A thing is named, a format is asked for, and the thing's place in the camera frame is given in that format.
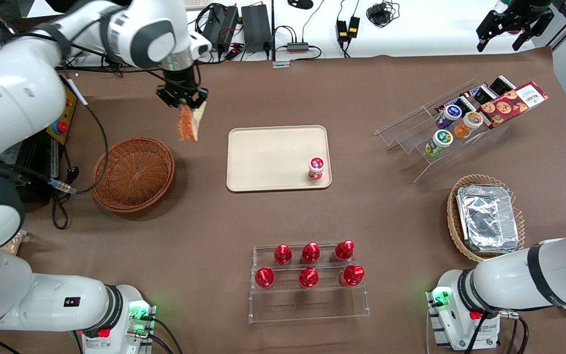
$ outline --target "keyboard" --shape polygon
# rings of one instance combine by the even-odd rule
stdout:
[[[182,0],[187,11],[202,10],[211,3],[211,0]]]

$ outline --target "green status light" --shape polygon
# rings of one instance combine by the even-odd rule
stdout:
[[[450,287],[437,287],[431,291],[431,296],[433,296],[434,300],[447,305],[449,303],[449,296],[451,296],[451,293]]]
[[[150,311],[150,305],[143,300],[133,301],[130,303],[130,307],[128,308],[128,313],[130,317],[133,318],[141,318],[141,316],[146,316]]]

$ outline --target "white table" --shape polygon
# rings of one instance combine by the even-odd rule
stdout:
[[[383,29],[378,29],[366,18],[366,10],[378,0],[360,0],[357,17],[360,20],[359,35],[351,42],[348,53],[357,58],[374,56],[415,57],[415,56],[462,56],[479,54],[476,46],[478,36],[476,28],[496,0],[397,0],[400,1],[400,18],[394,20]],[[253,4],[255,0],[221,0],[220,3],[238,7]],[[356,0],[344,0],[341,20],[350,19]],[[275,0],[275,24],[293,27],[301,40],[303,24],[312,12],[317,9],[319,0],[314,0],[314,7],[301,10],[289,6],[287,0]],[[270,17],[271,2],[266,0]],[[30,11],[33,16],[53,14],[44,0],[35,0]],[[305,27],[305,41],[322,49],[321,58],[343,58],[343,52],[337,44],[335,21],[340,10],[340,0],[324,0],[321,9],[312,17]],[[198,11],[189,11],[189,21],[195,20]],[[512,53],[512,43],[516,36],[502,34],[492,39],[483,54]],[[243,31],[233,36],[234,42],[243,43]],[[289,32],[279,29],[276,46],[286,45],[290,41]],[[533,49],[531,41],[526,42],[521,50]],[[277,52],[277,60],[308,58],[315,54],[288,54],[285,49]],[[264,52],[245,54],[243,60],[265,60]],[[92,57],[74,61],[74,65],[98,65],[99,60]]]

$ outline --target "cookie box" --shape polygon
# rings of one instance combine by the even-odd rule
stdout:
[[[498,98],[484,103],[478,109],[483,122],[493,129],[514,117],[541,104],[548,97],[534,81],[509,90]]]

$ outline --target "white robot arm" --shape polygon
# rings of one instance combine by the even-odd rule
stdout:
[[[134,0],[127,9],[106,0],[84,0],[39,28],[34,33],[58,42],[25,36],[0,50],[0,154],[62,113],[65,92],[54,67],[81,51],[71,41],[117,62],[144,69],[161,65],[167,83],[157,94],[168,105],[184,101],[193,107],[206,98],[206,91],[195,85],[192,65],[211,43],[187,32],[179,0]],[[0,190],[1,247],[18,231],[25,214],[9,177],[0,177]]]
[[[473,349],[494,348],[501,316],[566,308],[566,238],[491,258],[472,269],[447,271],[427,300],[438,318],[438,345],[465,350],[485,314]]]
[[[168,105],[197,107],[206,98],[195,85],[193,62],[211,43],[188,33],[181,0],[133,0],[128,8],[83,0],[33,33],[47,39],[22,36],[0,50],[0,154],[63,112],[65,92],[54,67],[81,51],[71,43],[135,67],[161,66],[166,84],[157,94]],[[25,215],[13,179],[0,170],[0,247]],[[32,273],[27,262],[0,251],[0,329],[82,331],[86,354],[134,354],[144,325],[135,317],[148,314],[150,306],[133,287]]]

